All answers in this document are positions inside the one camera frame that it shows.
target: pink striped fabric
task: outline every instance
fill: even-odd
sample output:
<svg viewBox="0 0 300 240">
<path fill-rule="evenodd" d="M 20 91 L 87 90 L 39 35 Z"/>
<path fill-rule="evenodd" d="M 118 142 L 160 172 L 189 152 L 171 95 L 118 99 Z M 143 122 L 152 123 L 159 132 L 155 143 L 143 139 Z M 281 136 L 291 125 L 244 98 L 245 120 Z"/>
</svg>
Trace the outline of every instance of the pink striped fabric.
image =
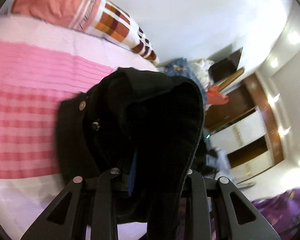
<svg viewBox="0 0 300 240">
<path fill-rule="evenodd" d="M 113 71 L 65 52 L 0 41 L 0 179 L 58 173 L 59 102 Z"/>
</svg>

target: white bed sheet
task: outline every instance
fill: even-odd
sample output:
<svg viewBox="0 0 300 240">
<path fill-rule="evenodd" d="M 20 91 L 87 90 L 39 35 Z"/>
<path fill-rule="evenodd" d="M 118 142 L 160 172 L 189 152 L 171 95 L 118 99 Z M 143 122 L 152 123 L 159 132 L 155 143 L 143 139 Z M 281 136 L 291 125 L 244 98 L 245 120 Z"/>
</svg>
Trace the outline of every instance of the white bed sheet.
<svg viewBox="0 0 300 240">
<path fill-rule="evenodd" d="M 152 63 L 139 55 L 106 40 L 33 18 L 1 16 L 0 40 L 24 42 L 45 49 L 67 52 L 111 68 L 120 66 L 158 71 Z M 0 224 L 12 240 L 22 237 L 62 188 L 59 174 L 27 179 L 0 179 Z M 145 223 L 118 226 L 120 240 L 137 240 L 145 232 Z"/>
</svg>

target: blue denim cloth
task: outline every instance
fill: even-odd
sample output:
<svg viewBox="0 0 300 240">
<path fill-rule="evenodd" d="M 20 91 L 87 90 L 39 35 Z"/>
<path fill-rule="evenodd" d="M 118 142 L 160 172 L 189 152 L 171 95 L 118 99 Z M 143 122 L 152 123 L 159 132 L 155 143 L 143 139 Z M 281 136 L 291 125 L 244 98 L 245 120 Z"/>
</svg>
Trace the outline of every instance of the blue denim cloth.
<svg viewBox="0 0 300 240">
<path fill-rule="evenodd" d="M 190 68 L 186 58 L 179 58 L 164 67 L 163 73 L 168 76 L 183 76 L 192 79 L 200 88 L 203 104 L 207 103 L 207 93 L 202 87 L 200 81 Z"/>
</svg>

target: purple fabric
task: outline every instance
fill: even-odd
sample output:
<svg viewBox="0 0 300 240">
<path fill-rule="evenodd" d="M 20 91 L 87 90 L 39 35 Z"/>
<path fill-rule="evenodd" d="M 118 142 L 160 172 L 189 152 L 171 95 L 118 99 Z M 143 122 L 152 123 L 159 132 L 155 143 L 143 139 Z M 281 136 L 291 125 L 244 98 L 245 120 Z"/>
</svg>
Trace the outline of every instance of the purple fabric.
<svg viewBox="0 0 300 240">
<path fill-rule="evenodd" d="M 290 240 L 300 228 L 300 188 L 252 203 L 277 231 L 281 240 Z"/>
</svg>

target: metal screw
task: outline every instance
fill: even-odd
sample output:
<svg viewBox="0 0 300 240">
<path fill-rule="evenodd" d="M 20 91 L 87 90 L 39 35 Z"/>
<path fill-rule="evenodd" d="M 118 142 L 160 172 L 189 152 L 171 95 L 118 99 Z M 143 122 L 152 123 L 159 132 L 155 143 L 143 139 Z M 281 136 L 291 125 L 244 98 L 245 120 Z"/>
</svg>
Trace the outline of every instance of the metal screw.
<svg viewBox="0 0 300 240">
<path fill-rule="evenodd" d="M 111 174 L 118 174 L 119 172 L 120 172 L 119 168 L 112 168 L 110 171 Z"/>
<path fill-rule="evenodd" d="M 219 180 L 223 184 L 227 184 L 229 182 L 229 179 L 227 177 L 221 177 Z"/>
<path fill-rule="evenodd" d="M 76 176 L 76 177 L 74 177 L 74 179 L 73 179 L 73 182 L 74 183 L 80 183 L 82 181 L 82 177 L 80 177 L 80 176 Z"/>
<path fill-rule="evenodd" d="M 98 131 L 100 128 L 100 124 L 98 122 L 92 123 L 92 130 Z"/>
<path fill-rule="evenodd" d="M 86 102 L 85 101 L 81 101 L 81 103 L 79 105 L 80 111 L 82 111 L 85 107 L 86 107 Z"/>
</svg>

